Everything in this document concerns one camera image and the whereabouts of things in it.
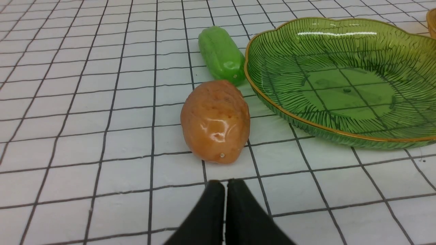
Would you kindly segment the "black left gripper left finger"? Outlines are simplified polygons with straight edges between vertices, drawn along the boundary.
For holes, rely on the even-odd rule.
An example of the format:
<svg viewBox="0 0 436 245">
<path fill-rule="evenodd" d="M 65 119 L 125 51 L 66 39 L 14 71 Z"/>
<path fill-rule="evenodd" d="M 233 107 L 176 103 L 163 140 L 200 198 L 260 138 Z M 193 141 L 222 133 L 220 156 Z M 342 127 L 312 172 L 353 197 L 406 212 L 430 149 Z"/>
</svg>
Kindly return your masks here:
<svg viewBox="0 0 436 245">
<path fill-rule="evenodd" d="M 224 207 L 224 185 L 208 181 L 195 207 L 165 245 L 221 245 Z"/>
</svg>

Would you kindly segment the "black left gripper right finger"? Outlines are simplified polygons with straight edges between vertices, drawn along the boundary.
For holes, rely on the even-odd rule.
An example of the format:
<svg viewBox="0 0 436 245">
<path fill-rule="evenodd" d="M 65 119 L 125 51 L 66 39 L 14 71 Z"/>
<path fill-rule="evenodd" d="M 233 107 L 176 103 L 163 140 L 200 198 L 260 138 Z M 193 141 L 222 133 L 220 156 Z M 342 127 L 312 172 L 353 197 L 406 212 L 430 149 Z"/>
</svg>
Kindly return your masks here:
<svg viewBox="0 0 436 245">
<path fill-rule="evenodd" d="M 262 209 L 243 180 L 230 179 L 227 188 L 227 245 L 295 244 Z"/>
</svg>

